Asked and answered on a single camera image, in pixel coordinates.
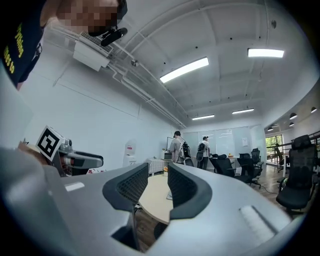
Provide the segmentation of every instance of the black trousers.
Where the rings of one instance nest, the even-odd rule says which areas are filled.
[[[204,157],[204,158],[199,162],[199,168],[200,168],[200,169],[203,169],[203,170],[207,170],[208,160],[209,160],[209,157]]]

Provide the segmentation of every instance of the window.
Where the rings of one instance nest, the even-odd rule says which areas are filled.
[[[276,144],[282,145],[283,144],[283,138],[282,138],[282,134],[281,135],[277,135],[277,136],[272,136],[272,137],[268,137],[265,138],[265,144],[266,144],[266,153],[267,155],[272,155],[275,153],[275,149],[273,148],[273,146],[275,146]],[[282,146],[279,147],[280,152],[284,151],[284,148]]]

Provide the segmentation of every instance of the air conditioner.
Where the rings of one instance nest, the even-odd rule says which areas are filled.
[[[92,37],[88,33],[81,33],[79,41],[75,42],[73,58],[99,71],[101,67],[106,67],[110,60],[107,58],[113,48],[100,45],[102,38]]]

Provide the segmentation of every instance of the black cap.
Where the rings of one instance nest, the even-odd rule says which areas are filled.
[[[118,2],[119,2],[119,5],[117,7],[116,19],[112,19],[111,24],[109,26],[99,27],[97,32],[89,32],[88,33],[89,36],[91,36],[91,37],[101,36],[102,34],[108,32],[111,29],[111,27],[115,27],[118,25],[118,23],[123,19],[123,17],[128,12],[127,0],[118,0]]]

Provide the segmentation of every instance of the round table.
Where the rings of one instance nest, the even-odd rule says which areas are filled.
[[[168,177],[163,174],[148,178],[139,204],[152,218],[163,224],[169,225],[170,211],[174,208],[172,200],[168,200]]]

